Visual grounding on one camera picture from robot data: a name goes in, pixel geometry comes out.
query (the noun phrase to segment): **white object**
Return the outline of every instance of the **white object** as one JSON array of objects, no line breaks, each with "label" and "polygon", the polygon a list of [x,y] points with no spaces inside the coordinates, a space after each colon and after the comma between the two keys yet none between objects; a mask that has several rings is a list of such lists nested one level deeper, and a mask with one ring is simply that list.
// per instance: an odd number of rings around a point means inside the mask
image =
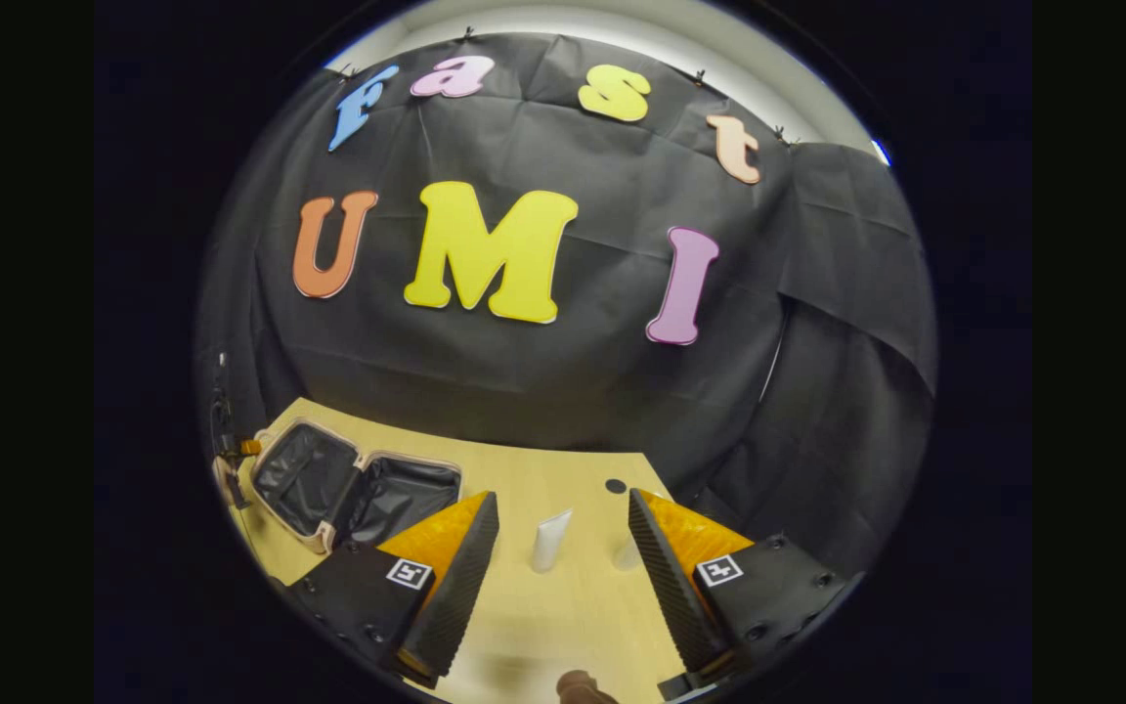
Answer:
[{"label": "white object", "polygon": [[533,571],[546,572],[554,567],[554,558],[558,556],[566,525],[572,520],[572,509],[546,518],[537,524],[537,542],[533,544]]},{"label": "white object", "polygon": [[625,541],[625,544],[619,549],[619,552],[616,552],[616,569],[628,571],[640,564],[641,550],[637,549],[637,541],[635,541],[634,536],[629,534],[628,540]]}]

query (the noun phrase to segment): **light wood tabletop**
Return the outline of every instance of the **light wood tabletop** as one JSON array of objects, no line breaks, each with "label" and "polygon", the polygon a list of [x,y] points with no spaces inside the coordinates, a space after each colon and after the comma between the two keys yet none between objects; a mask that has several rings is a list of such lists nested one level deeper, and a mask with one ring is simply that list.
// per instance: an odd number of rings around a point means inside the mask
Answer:
[{"label": "light wood tabletop", "polygon": [[[568,670],[587,670],[620,704],[662,701],[658,683],[685,671],[643,565],[622,571],[614,558],[629,540],[628,492],[607,490],[609,478],[634,489],[669,492],[641,454],[555,452],[450,440],[327,409],[300,398],[267,428],[265,445],[297,418],[349,440],[361,455],[376,449],[457,463],[461,499],[498,493],[500,534],[481,597],[449,676],[426,690],[455,704],[557,703],[554,686]],[[294,583],[321,562],[250,491],[249,508],[231,508],[268,574]],[[572,509],[554,568],[533,571],[533,541],[545,518]]]}]

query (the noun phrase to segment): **black fabric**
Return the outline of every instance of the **black fabric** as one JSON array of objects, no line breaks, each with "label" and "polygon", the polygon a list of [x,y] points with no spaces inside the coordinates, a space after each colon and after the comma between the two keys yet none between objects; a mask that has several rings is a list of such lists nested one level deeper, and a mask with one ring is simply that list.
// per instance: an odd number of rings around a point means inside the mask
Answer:
[{"label": "black fabric", "polygon": [[296,425],[272,445],[254,487],[267,504],[303,535],[334,522],[358,476],[358,451],[309,425]]},{"label": "black fabric", "polygon": [[379,545],[459,499],[459,475],[438,464],[375,457],[351,497],[345,537]]},{"label": "black fabric", "polygon": [[[412,80],[468,54],[497,63],[481,92],[412,97]],[[391,63],[401,72],[367,124],[328,152],[337,104]],[[598,63],[647,78],[644,119],[582,110],[577,89]],[[462,440],[640,451],[677,500],[747,535],[785,529],[841,574],[872,561],[915,476],[936,380],[922,247],[884,164],[786,145],[664,63],[566,36],[448,41],[338,78],[318,74],[265,131],[211,250],[197,378],[227,353],[239,433],[307,396]],[[736,116],[759,140],[759,184],[724,172],[706,115]],[[491,229],[533,189],[580,205],[554,269],[557,321],[492,315],[500,276],[472,311],[403,301],[426,222],[419,193],[440,180],[472,184]],[[359,189],[379,203],[356,270],[334,297],[303,297],[292,277],[301,206]],[[336,208],[318,266],[340,226]],[[721,250],[687,347],[644,335],[672,226]]]}]

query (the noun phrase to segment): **letter m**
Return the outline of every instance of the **letter m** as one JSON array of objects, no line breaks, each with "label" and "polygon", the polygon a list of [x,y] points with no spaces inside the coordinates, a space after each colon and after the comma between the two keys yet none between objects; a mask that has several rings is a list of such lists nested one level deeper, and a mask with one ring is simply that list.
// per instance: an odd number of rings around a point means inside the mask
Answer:
[{"label": "letter m", "polygon": [[441,280],[449,260],[459,302],[470,311],[506,266],[501,288],[489,297],[489,309],[495,315],[535,323],[549,323],[558,317],[558,306],[551,300],[554,258],[563,228],[575,219],[575,200],[549,190],[531,190],[488,232],[477,193],[470,184],[430,184],[419,199],[428,206],[428,220],[415,280],[403,292],[408,303],[445,308],[450,302],[450,289]]}]

